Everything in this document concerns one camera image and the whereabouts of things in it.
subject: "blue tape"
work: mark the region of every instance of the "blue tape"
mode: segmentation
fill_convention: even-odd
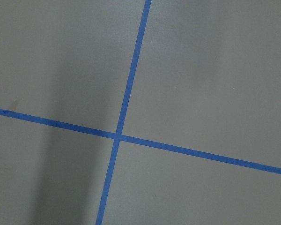
[[[248,167],[251,169],[281,174],[281,168],[278,168],[278,167],[263,165],[263,164],[259,164],[259,163],[253,163],[253,162],[244,161],[244,160],[240,160],[240,159],[236,159],[236,158],[215,155],[215,154],[187,149],[187,148],[182,148],[182,147],[178,147],[175,145],[169,145],[169,144],[164,144],[164,143],[160,143],[160,142],[144,140],[144,139],[130,137],[130,136],[126,136],[126,135],[121,136],[121,141],[144,145],[144,146],[153,147],[153,148],[157,148],[157,149],[163,149],[163,150],[167,150],[167,151],[173,151],[173,152],[177,152],[177,153],[186,154],[189,156],[206,158],[206,159],[210,159],[210,160],[218,161],[218,162],[222,162],[222,163],[239,165],[239,166]]]
[[[19,120],[25,120],[25,121],[29,121],[29,122],[44,124],[44,125],[48,125],[51,127],[77,131],[77,132],[81,132],[81,133],[85,133],[85,134],[89,134],[89,135],[107,137],[107,138],[111,138],[111,139],[114,139],[116,136],[115,133],[111,133],[111,132],[107,132],[107,131],[97,130],[97,129],[88,128],[88,127],[82,127],[82,126],[78,126],[78,125],[74,125],[74,124],[70,124],[70,123],[64,123],[64,122],[60,122],[60,121],[56,121],[56,120],[49,120],[49,119],[45,119],[45,118],[38,117],[38,116],[31,116],[31,115],[27,115],[24,113],[13,112],[13,111],[8,111],[8,110],[3,110],[3,109],[0,109],[0,115],[19,119]]]
[[[218,162],[223,162],[223,163],[228,163],[228,164],[233,164],[233,165],[239,165],[239,166],[248,167],[248,168],[252,168],[252,169],[256,169],[256,170],[262,170],[262,171],[266,171],[266,172],[281,174],[281,168],[274,167],[274,166],[268,166],[268,165],[253,163],[253,162],[244,161],[244,160],[240,160],[240,159],[236,159],[236,158],[215,155],[215,154],[211,154],[211,153],[207,153],[207,152],[182,148],[182,147],[175,146],[175,145],[154,142],[154,141],[145,140],[145,139],[141,139],[141,138],[137,138],[137,137],[131,137],[131,136],[126,136],[126,135],[117,135],[115,133],[111,133],[111,132],[107,132],[107,131],[97,130],[97,129],[88,128],[88,127],[82,127],[82,126],[78,126],[78,125],[74,125],[74,124],[70,124],[70,123],[59,122],[59,121],[55,121],[55,120],[49,120],[49,119],[45,119],[45,118],[41,118],[41,117],[37,117],[37,116],[31,116],[31,115],[27,115],[27,114],[23,114],[23,113],[19,113],[19,112],[12,112],[12,111],[0,109],[0,115],[19,119],[19,120],[25,120],[25,121],[29,121],[29,122],[44,124],[44,125],[48,125],[48,126],[52,126],[52,127],[77,131],[80,133],[96,135],[96,136],[100,136],[100,137],[107,137],[107,138],[114,139],[117,141],[124,141],[124,142],[134,143],[134,144],[138,144],[138,145],[144,145],[144,146],[148,146],[148,147],[152,147],[152,148],[173,151],[173,152],[182,153],[182,154],[186,154],[186,155],[190,155],[190,156],[206,158],[206,159],[210,159],[213,161],[218,161]],[[112,160],[114,160],[114,158],[115,158],[114,156],[117,155],[117,151],[118,151],[117,148],[114,151],[112,151],[113,152],[113,155],[111,156]]]
[[[129,76],[127,79],[127,84],[126,84],[126,89],[125,89],[124,98],[123,98],[123,102],[122,102],[121,112],[120,112],[119,119],[118,119],[118,125],[117,125],[117,130],[116,130],[116,135],[118,137],[113,142],[113,147],[112,147],[112,151],[111,151],[111,159],[110,159],[110,162],[109,162],[109,165],[107,168],[105,183],[104,183],[104,187],[103,187],[103,191],[102,191],[101,201],[100,201],[97,220],[96,220],[96,225],[101,225],[102,221],[103,221],[103,216],[104,216],[105,206],[106,206],[106,202],[107,202],[107,198],[108,198],[109,188],[111,185],[114,165],[116,163],[118,146],[119,146],[119,142],[120,142],[120,137],[123,132],[124,122],[125,122],[125,118],[126,118],[126,114],[127,114],[128,105],[129,105],[129,100],[130,100],[133,81],[134,81],[135,72],[136,72],[136,68],[137,68],[137,63],[138,63],[140,52],[141,52],[141,44],[142,44],[142,40],[143,40],[144,33],[145,33],[150,5],[151,5],[151,0],[146,0],[144,9],[143,9],[143,12],[141,15],[139,31],[138,31],[138,35],[136,38],[133,57],[132,57],[130,70],[129,70]]]

